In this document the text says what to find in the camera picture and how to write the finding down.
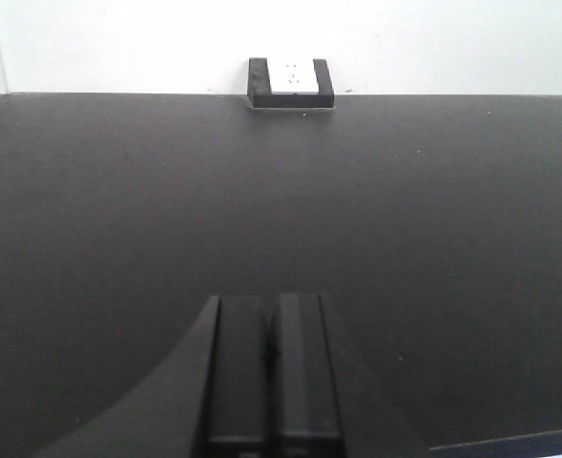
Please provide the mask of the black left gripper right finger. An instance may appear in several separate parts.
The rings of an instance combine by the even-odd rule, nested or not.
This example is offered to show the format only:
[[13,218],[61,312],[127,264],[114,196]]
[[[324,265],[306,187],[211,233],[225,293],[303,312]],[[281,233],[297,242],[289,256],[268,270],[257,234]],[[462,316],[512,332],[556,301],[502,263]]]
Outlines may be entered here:
[[283,439],[339,439],[319,296],[283,293],[275,317],[275,397]]

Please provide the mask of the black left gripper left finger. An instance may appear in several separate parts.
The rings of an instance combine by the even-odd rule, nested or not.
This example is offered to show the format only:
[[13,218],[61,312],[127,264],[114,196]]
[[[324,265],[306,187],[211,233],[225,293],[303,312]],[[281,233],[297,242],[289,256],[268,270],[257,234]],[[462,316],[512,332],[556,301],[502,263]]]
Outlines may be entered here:
[[263,442],[267,435],[266,321],[255,297],[220,299],[208,440]]

